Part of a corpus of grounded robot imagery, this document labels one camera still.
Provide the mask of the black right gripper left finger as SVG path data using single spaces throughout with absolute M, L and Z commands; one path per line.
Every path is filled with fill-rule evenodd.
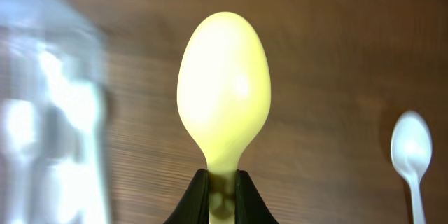
M 164 224 L 209 224 L 209 175 L 198 169 Z

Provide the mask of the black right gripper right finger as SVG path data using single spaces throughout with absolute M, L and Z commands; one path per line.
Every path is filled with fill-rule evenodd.
M 270 213 L 247 171 L 237 171 L 235 189 L 236 224 L 279 224 Z

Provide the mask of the cream yellow plastic spoon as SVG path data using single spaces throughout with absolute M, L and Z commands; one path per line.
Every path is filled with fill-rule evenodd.
M 183 54 L 177 106 L 206 158 L 210 223 L 235 221 L 239 160 L 265 124 L 270 104 L 270 70 L 251 24 L 231 12 L 203 20 Z

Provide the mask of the slim white plastic spoon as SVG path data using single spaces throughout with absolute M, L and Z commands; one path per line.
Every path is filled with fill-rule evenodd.
M 433 145 L 426 121 L 415 111 L 398 119 L 391 137 L 391 161 L 407 182 L 412 201 L 414 224 L 426 224 L 420 183 L 431 163 Z

